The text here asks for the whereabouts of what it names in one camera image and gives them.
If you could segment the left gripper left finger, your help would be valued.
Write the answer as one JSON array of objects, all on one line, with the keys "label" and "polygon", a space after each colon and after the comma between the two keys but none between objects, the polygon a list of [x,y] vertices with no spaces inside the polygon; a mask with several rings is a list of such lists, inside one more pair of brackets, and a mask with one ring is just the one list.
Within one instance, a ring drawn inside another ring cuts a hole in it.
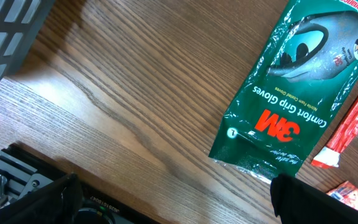
[{"label": "left gripper left finger", "polygon": [[82,198],[78,176],[67,174],[0,209],[0,224],[73,223]]}]

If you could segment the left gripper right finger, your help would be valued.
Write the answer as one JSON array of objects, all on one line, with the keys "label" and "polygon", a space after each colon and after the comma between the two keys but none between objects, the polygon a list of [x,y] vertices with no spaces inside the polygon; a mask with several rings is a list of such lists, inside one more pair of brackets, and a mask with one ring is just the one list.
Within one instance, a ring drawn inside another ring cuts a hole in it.
[{"label": "left gripper right finger", "polygon": [[270,196],[283,224],[358,224],[356,209],[289,175],[272,179]]}]

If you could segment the small red tissue packet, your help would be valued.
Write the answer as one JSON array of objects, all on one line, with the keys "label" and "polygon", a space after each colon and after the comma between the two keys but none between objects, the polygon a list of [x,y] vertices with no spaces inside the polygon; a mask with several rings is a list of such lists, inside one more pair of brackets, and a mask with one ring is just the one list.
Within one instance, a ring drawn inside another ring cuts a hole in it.
[{"label": "small red tissue packet", "polygon": [[358,188],[349,181],[343,182],[337,188],[330,190],[326,194],[358,210]]}]

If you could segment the red snack stick packet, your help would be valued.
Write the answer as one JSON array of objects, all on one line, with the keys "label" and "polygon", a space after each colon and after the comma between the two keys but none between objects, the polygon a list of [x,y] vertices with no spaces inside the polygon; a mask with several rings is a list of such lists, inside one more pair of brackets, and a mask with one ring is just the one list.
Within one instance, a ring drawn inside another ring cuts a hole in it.
[{"label": "red snack stick packet", "polygon": [[339,167],[341,154],[358,135],[358,97],[340,122],[329,141],[314,156],[311,165],[323,169]]}]

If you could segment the green 3M gloves package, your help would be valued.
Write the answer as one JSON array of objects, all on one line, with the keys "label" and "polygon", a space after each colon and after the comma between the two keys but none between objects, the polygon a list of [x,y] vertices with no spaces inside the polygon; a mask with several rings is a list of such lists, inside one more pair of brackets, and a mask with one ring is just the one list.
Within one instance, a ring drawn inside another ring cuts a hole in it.
[{"label": "green 3M gloves package", "polygon": [[223,114],[210,158],[296,175],[358,80],[358,0],[289,1]]}]

